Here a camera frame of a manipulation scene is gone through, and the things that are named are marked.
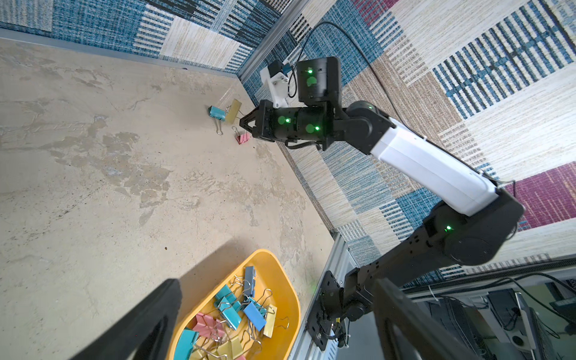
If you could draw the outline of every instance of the yellow bin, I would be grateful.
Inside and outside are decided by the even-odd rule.
[[[247,360],[285,360],[290,355],[290,349],[296,340],[296,335],[300,328],[300,302],[298,301],[298,296],[294,287],[288,280],[286,272],[280,265],[278,258],[268,250],[260,249],[254,251],[253,254],[248,256],[243,263],[241,263],[233,272],[231,272],[218,286],[212,290],[210,294],[199,303],[194,310],[186,315],[184,320],[176,325],[174,334],[172,335],[172,341],[170,344],[170,349],[168,351],[168,357],[166,360],[173,360],[174,353],[176,351],[176,345],[180,339],[180,335],[184,331],[184,328],[189,324],[193,324],[193,319],[196,314],[202,312],[204,314],[214,311],[214,296],[224,285],[230,286],[231,282],[234,282],[234,276],[244,276],[244,268],[246,266],[254,266],[256,270],[256,287],[255,287],[255,298],[258,299],[263,293],[264,289],[271,289],[273,295],[266,301],[266,305],[272,304],[278,308],[276,314],[275,329],[271,338],[263,337],[260,339],[262,342],[262,351],[255,353],[260,349],[258,345],[253,348],[255,351],[250,351],[245,354]],[[268,297],[270,292],[266,292],[264,298]],[[242,317],[242,322],[238,327],[237,331],[232,331],[228,329],[230,336],[240,336],[248,327],[248,320],[246,316]]]

